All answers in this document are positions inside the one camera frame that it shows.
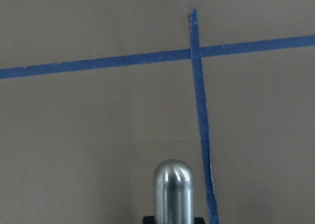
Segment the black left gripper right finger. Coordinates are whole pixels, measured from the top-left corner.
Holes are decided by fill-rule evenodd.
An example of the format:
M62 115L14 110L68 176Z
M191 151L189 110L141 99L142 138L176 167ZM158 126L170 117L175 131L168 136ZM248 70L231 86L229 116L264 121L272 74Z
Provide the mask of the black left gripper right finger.
M194 224L205 224L205 220L203 217L194 217Z

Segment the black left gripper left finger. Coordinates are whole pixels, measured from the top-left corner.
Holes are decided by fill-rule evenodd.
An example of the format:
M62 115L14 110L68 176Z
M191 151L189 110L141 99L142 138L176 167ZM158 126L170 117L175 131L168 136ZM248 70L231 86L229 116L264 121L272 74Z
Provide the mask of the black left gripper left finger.
M154 224L154 216L144 216L142 224Z

